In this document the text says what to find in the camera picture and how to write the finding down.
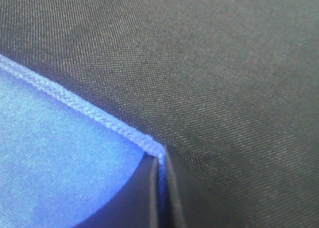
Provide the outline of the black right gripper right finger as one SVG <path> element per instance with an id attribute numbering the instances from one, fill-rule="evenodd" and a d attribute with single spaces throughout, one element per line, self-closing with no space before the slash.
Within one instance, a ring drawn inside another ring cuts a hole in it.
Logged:
<path id="1" fill-rule="evenodd" d="M 173 228 L 239 227 L 235 212 L 210 196 L 172 146 L 165 146 L 165 178 Z"/>

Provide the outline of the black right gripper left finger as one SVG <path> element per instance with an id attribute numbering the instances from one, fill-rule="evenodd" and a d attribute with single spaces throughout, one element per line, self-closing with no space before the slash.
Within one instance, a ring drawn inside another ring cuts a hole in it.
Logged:
<path id="1" fill-rule="evenodd" d="M 158 228 L 159 160 L 143 155 L 125 185 L 78 228 Z"/>

